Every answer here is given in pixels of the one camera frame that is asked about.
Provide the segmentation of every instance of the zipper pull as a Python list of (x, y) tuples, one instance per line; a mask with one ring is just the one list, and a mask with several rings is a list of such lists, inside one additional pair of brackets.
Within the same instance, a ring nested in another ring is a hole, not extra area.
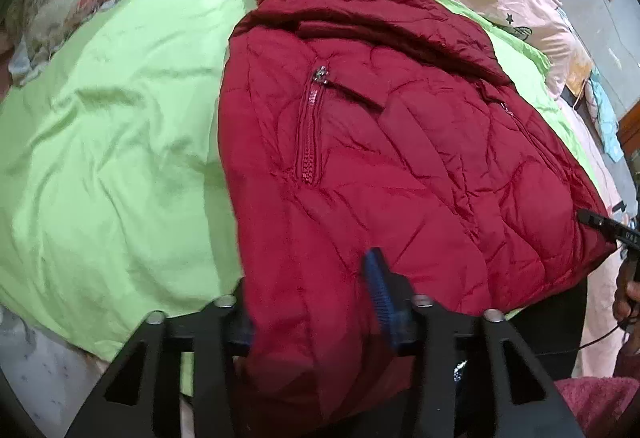
[(502, 106), (502, 109), (504, 111), (506, 111), (508, 114), (510, 114), (511, 117), (513, 117), (513, 111), (511, 111), (508, 107), (507, 107), (507, 103), (500, 103), (500, 106)]
[(329, 69), (326, 66), (321, 66), (316, 70), (312, 80), (316, 83), (327, 84), (328, 81), (326, 77), (329, 75)]

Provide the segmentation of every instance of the red puffer jacket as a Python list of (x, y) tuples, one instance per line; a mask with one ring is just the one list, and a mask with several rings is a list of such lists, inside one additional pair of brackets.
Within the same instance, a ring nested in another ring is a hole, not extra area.
[(407, 382), (367, 249), (479, 314), (572, 287), (613, 246), (578, 225), (578, 208), (605, 214), (598, 193), (479, 25), (434, 0), (257, 3), (230, 39), (218, 135), (257, 328), (247, 418), (282, 437)]

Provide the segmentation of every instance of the human hand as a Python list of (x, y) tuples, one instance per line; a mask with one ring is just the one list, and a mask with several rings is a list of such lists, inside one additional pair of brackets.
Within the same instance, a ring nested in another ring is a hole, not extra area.
[[(633, 281), (635, 271), (634, 262), (625, 259), (618, 272), (616, 294), (613, 301), (613, 317), (619, 323), (629, 316), (636, 319), (640, 311), (640, 283)], [(633, 311), (629, 300), (639, 303)], [(634, 355), (640, 350), (640, 322), (629, 323), (627, 331), (630, 333), (630, 337), (622, 347), (622, 352), (625, 355)]]

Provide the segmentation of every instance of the light green fabric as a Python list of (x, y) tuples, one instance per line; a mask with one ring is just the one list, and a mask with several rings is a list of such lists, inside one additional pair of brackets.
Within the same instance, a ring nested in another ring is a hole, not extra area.
[[(439, 1), (489, 31), (518, 90), (589, 169), (545, 93), (536, 64), (546, 58)], [(145, 313), (198, 310), (233, 288), (241, 268), (216, 105), (227, 39), (253, 7), (124, 0), (9, 92), (0, 105), (0, 302), (110, 359)]]

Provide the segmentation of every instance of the red jacket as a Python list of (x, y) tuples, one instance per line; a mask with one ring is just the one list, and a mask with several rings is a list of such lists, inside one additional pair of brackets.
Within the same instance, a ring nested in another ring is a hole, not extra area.
[(587, 174), (487, 34), (434, 0), (256, 0), (230, 39), (219, 144), (257, 328), (249, 420), (294, 435), (401, 389), (360, 275), (479, 314), (565, 290), (613, 250)]

